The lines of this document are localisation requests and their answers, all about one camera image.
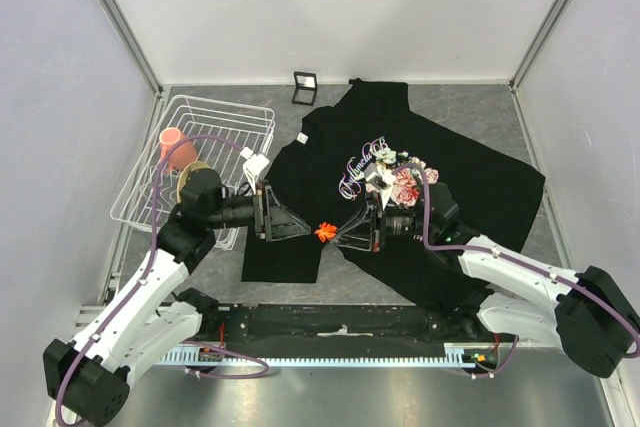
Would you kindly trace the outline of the orange butterfly brooch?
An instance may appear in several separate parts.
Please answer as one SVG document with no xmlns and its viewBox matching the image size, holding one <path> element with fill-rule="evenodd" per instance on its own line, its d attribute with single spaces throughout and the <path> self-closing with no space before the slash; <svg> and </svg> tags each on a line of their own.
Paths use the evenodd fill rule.
<svg viewBox="0 0 640 427">
<path fill-rule="evenodd" d="M 327 243 L 333 240 L 337 235 L 338 227 L 329 223 L 322 222 L 318 228 L 314 231 L 314 235 L 322 243 Z"/>
</svg>

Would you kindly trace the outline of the black printed t-shirt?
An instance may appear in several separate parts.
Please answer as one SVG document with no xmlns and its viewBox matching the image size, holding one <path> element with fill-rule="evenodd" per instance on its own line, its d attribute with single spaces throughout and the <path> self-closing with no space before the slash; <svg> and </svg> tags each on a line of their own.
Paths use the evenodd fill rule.
<svg viewBox="0 0 640 427">
<path fill-rule="evenodd" d="M 287 208 L 312 228 L 278 242 L 247 229 L 243 282 L 315 283 L 322 249 L 313 231 L 340 227 L 363 205 L 364 179 L 377 160 L 417 157 L 429 183 L 450 189 L 460 220 L 499 244 L 521 251 L 537 215 L 544 176 L 520 160 L 457 134 L 410 110 L 406 83 L 350 81 L 335 104 L 302 119 L 303 139 L 283 147 L 266 180 Z M 419 241 L 385 240 L 380 253 L 340 248 L 344 258 L 402 297 L 429 310 L 454 310 L 486 282 L 437 266 Z"/>
</svg>

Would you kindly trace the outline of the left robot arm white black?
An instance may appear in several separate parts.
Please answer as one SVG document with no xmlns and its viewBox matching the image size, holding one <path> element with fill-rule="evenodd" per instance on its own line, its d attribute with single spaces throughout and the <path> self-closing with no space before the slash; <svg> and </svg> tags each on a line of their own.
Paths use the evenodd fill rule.
<svg viewBox="0 0 640 427">
<path fill-rule="evenodd" d="M 181 177 L 179 201 L 154 233 L 139 270 L 72 340 L 55 339 L 43 353 L 46 388 L 60 426 L 65 410 L 80 422 L 108 424 L 136 381 L 174 346 L 216 335 L 218 304 L 196 291 L 182 295 L 157 319 L 151 316 L 214 248 L 217 231 L 251 227 L 267 242 L 311 231 L 267 182 L 256 183 L 249 195 L 229 195 L 211 168 Z"/>
</svg>

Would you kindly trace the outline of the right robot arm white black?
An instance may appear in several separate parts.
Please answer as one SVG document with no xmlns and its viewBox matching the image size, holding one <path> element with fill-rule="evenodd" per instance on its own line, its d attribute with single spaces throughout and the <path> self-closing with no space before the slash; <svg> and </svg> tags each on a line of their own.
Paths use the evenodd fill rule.
<svg viewBox="0 0 640 427">
<path fill-rule="evenodd" d="M 606 271 L 575 272 L 526 257 L 465 225 L 458 211 L 442 183 L 426 186 L 412 207 L 386 204 L 372 191 L 332 241 L 378 252 L 390 237 L 412 237 L 436 266 L 491 284 L 477 306 L 458 315 L 469 340 L 490 332 L 534 340 L 600 378 L 638 357 L 639 315 Z"/>
</svg>

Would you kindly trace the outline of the tan round plate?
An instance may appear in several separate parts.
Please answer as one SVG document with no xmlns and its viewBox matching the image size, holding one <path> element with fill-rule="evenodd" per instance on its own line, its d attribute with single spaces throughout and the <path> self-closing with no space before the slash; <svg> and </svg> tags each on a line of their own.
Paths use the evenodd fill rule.
<svg viewBox="0 0 640 427">
<path fill-rule="evenodd" d="M 194 161 L 188 164 L 180 173 L 177 188 L 181 190 L 188 181 L 188 177 L 195 171 L 202 169 L 210 169 L 210 166 L 203 161 Z"/>
</svg>

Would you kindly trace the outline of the pink plastic cup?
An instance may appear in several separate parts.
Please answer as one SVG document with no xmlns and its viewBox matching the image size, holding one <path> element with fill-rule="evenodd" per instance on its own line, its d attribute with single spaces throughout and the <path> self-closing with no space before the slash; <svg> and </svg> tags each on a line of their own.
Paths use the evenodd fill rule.
<svg viewBox="0 0 640 427">
<path fill-rule="evenodd" d="M 198 154 L 192 141 L 176 127 L 164 129 L 159 134 L 160 160 L 166 161 L 164 171 L 181 171 L 192 162 L 198 160 Z"/>
</svg>

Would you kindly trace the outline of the small black open box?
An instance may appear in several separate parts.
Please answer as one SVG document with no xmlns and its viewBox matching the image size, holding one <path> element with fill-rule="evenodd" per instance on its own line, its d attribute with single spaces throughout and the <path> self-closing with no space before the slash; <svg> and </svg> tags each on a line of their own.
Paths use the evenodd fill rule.
<svg viewBox="0 0 640 427">
<path fill-rule="evenodd" d="M 294 91 L 291 102 L 294 105 L 313 106 L 318 94 L 317 74 L 294 71 Z"/>
</svg>

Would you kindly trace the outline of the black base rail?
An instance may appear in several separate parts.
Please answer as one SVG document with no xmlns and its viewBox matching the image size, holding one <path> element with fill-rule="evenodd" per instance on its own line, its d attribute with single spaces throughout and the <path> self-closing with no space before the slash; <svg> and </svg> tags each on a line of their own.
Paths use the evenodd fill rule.
<svg viewBox="0 0 640 427">
<path fill-rule="evenodd" d="M 427 312 L 408 305 L 222 304 L 203 320 L 197 341 L 225 346 L 271 337 L 400 337 L 430 343 L 502 344 L 468 313 Z"/>
</svg>

